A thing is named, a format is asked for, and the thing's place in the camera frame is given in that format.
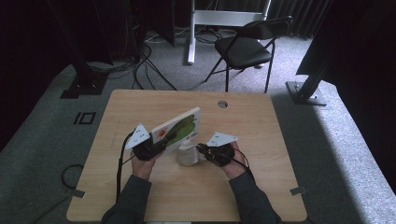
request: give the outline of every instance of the table top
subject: table top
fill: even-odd
[[[220,101],[228,106],[220,107]],[[85,197],[72,199],[67,218],[100,220],[114,204],[120,149],[139,123],[151,130],[196,106],[202,115],[199,134],[192,142],[206,143],[214,132],[238,136],[257,185],[276,212],[284,221],[305,220],[302,196],[290,193],[298,185],[269,95],[133,90],[111,94],[78,181],[77,189],[85,191]],[[122,169],[122,188],[131,173],[128,162]],[[183,166],[177,163],[174,150],[157,160],[150,182],[146,221],[239,221],[228,178],[211,162]]]

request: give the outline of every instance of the long sleeve shirt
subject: long sleeve shirt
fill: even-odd
[[[243,173],[230,180],[230,185],[243,224],[282,223],[266,194],[256,186],[253,179],[247,173]],[[150,182],[131,175],[120,194],[119,200],[105,212],[101,223],[143,223],[150,188]]]

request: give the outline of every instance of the gray carpet floor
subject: gray carpet floor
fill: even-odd
[[[336,88],[320,83],[318,89],[326,106],[296,105],[288,93],[286,81],[306,79],[295,75],[310,43],[311,40],[298,37],[277,40],[267,92],[273,100],[297,181],[307,189],[303,194],[308,214],[305,223],[396,223],[396,197]],[[224,91],[224,74],[203,83],[219,57],[212,44],[197,42],[193,65],[186,63],[186,38],[178,38],[174,47],[161,39],[152,39],[148,45],[150,60],[178,90]],[[101,63],[91,65],[108,67]],[[263,92],[262,73],[266,66],[249,68],[241,74],[231,72],[230,91]],[[0,154],[0,223],[68,223],[71,190],[62,182],[63,170],[84,164],[111,92],[138,89],[132,70],[120,71],[109,75],[101,95],[60,99],[75,76],[73,67],[68,66],[53,79]],[[149,65],[142,64],[136,77],[144,89],[171,90]],[[94,120],[90,124],[75,123],[79,113],[86,113],[89,118],[94,113]],[[67,184],[76,185],[79,175],[80,168],[72,167],[64,178]]]

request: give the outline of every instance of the hand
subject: hand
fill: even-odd
[[[239,150],[238,144],[236,142],[232,142],[231,146],[235,149]],[[246,165],[245,157],[238,150],[235,151],[235,156],[233,157],[236,161],[240,161],[242,164]],[[237,176],[241,175],[246,171],[246,168],[241,166],[241,164],[236,163],[235,161],[231,161],[227,165],[221,167],[221,170],[230,178],[234,179]]]
[[[132,158],[132,174],[145,180],[149,180],[152,167],[155,161],[161,156],[161,153],[152,158],[150,161],[141,161],[137,157]]]

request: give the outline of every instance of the person's arm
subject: person's arm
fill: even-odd
[[[233,148],[239,149],[236,142]],[[245,158],[236,150],[234,159],[245,164]],[[231,189],[235,196],[241,222],[244,224],[278,224],[281,218],[273,209],[267,195],[257,187],[253,178],[241,164],[231,161],[221,167],[230,178]]]
[[[132,158],[133,174],[125,184],[117,203],[103,215],[101,223],[143,223],[151,188],[149,176],[159,156],[151,161]]]

